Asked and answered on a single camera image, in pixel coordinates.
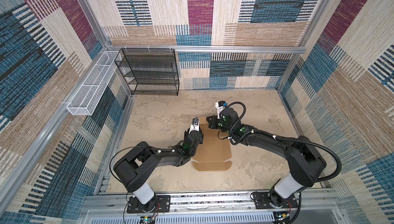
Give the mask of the brown cardboard box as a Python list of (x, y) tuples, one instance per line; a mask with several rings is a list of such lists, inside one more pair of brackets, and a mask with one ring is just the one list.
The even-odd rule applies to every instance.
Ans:
[(203, 132), (203, 143), (197, 148), (192, 158), (194, 169), (199, 172), (227, 171), (232, 166), (230, 142), (228, 139), (219, 139), (219, 129), (208, 127), (208, 121), (200, 118), (200, 128)]

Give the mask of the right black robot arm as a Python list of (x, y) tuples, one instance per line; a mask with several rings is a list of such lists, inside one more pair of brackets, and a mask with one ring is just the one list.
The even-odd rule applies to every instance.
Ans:
[(270, 205), (281, 208), (294, 193), (312, 187), (326, 167), (326, 161), (312, 142), (303, 136), (280, 137), (253, 126), (242, 124), (233, 108), (206, 118), (210, 129), (227, 132), (234, 145), (252, 146), (275, 153), (286, 159), (289, 173), (270, 189)]

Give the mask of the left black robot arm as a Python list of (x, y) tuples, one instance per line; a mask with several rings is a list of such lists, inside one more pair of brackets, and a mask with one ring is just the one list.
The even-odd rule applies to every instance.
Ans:
[(115, 163), (113, 172), (127, 192), (139, 201), (143, 212), (155, 211), (159, 203), (157, 195), (147, 183), (148, 178), (157, 167), (181, 167), (188, 163), (203, 143), (203, 137), (201, 129), (188, 129), (182, 141), (167, 149), (140, 142)]

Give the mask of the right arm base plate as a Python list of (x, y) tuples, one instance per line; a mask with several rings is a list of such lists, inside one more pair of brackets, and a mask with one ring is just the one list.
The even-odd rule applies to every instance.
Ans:
[(298, 207), (297, 198), (292, 194), (289, 198), (282, 198), (275, 192), (258, 192), (250, 194), (256, 209), (296, 209)]

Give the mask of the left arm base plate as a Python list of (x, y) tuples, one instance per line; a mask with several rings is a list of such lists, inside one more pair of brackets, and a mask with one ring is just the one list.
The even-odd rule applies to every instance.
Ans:
[(137, 197), (129, 198), (126, 212), (128, 214), (148, 213), (154, 212), (167, 213), (170, 211), (171, 196), (170, 195), (155, 195), (148, 203), (142, 204)]

